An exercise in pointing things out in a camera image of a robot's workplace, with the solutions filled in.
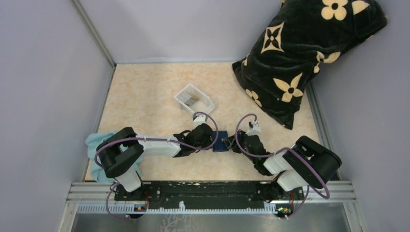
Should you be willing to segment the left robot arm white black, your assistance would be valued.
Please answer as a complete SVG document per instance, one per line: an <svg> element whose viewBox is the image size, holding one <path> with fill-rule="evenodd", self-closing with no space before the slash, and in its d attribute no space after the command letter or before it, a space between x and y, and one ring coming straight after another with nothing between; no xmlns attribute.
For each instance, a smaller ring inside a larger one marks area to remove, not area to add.
<svg viewBox="0 0 410 232"><path fill-rule="evenodd" d="M208 119L214 119L204 112L194 113L193 119L197 124L194 129L168 137L142 136L133 128L125 127L96 148L94 162L103 169L107 178L122 185L129 197L139 200L145 193L142 180L133 168L139 158L187 157L194 152L209 150L215 144L212 135L218 130L206 123Z"/></svg>

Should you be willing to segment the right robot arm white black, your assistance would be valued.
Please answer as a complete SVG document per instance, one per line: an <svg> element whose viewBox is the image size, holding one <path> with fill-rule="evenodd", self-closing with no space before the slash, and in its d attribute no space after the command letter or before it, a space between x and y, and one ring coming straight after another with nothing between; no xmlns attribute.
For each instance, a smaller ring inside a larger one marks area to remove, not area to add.
<svg viewBox="0 0 410 232"><path fill-rule="evenodd" d="M291 147L268 152L260 140L261 127L249 123L249 130L236 129L222 139L229 150L245 155L259 174L275 176L273 195L285 199L293 189L310 186L329 194L327 182L342 165L338 155L307 136L301 136Z"/></svg>

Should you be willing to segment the white plastic card box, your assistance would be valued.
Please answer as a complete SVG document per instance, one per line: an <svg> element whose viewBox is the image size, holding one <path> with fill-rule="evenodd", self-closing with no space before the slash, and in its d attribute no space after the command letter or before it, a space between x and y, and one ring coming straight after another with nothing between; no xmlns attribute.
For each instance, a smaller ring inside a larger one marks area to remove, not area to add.
<svg viewBox="0 0 410 232"><path fill-rule="evenodd" d="M180 109L188 112L193 120L199 115L197 112L201 111L209 115L216 108L213 100L193 84L187 84L174 95L174 99Z"/></svg>

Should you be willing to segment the navy blue card holder wallet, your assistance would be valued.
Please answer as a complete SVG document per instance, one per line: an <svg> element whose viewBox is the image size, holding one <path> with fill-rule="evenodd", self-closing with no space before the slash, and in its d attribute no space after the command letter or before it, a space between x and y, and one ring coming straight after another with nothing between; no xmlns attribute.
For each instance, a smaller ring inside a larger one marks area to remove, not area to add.
<svg viewBox="0 0 410 232"><path fill-rule="evenodd" d="M215 140L215 143L212 146L212 151L214 153L218 152L227 152L229 148L225 144L224 140L228 138L228 132L226 130L219 130L218 135L216 131L213 131L212 133L212 140Z"/></svg>

